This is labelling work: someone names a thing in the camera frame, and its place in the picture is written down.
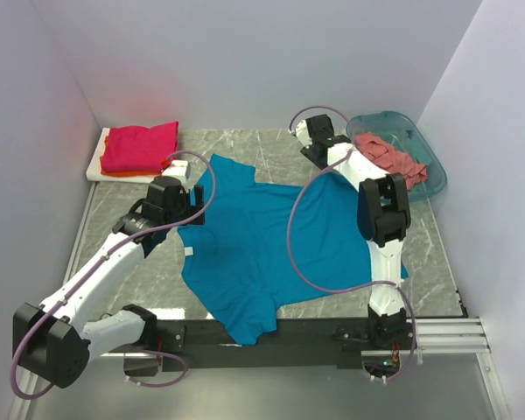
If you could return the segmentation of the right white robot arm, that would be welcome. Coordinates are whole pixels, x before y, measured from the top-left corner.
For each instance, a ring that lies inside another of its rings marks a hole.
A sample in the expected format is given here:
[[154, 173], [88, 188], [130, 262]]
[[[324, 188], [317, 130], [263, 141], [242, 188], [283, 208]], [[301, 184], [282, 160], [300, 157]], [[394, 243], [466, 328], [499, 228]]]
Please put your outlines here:
[[297, 124], [301, 153], [319, 169], [343, 176], [358, 192], [357, 226], [370, 255], [371, 295], [367, 332], [359, 341], [385, 349], [409, 328], [403, 283], [403, 242], [410, 227], [410, 203], [404, 176], [389, 173], [362, 154], [353, 140], [336, 135], [331, 118], [316, 115]]

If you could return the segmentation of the blue t-shirt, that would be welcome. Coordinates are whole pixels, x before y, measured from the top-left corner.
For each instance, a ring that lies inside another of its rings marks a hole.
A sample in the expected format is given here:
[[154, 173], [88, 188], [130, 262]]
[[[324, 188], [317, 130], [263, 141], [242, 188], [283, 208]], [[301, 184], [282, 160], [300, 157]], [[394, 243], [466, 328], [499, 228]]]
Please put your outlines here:
[[308, 190], [258, 183], [251, 165], [212, 155], [199, 179], [213, 197], [203, 225], [180, 227], [182, 277], [239, 345], [277, 329], [277, 310], [371, 280], [358, 195], [327, 173]]

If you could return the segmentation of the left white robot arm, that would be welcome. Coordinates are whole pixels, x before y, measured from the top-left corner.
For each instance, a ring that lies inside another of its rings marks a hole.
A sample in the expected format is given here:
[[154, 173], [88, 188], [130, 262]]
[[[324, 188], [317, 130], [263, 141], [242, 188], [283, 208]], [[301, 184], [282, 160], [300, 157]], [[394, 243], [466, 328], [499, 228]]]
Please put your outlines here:
[[118, 347], [159, 354], [157, 316], [127, 304], [99, 321], [91, 320], [102, 299], [183, 225], [201, 225], [211, 200], [202, 185], [187, 190], [177, 178], [159, 176], [145, 197], [117, 220], [100, 249], [65, 284], [40, 304], [22, 304], [12, 321], [10, 385], [18, 396], [17, 370], [24, 368], [64, 389], [88, 363]]

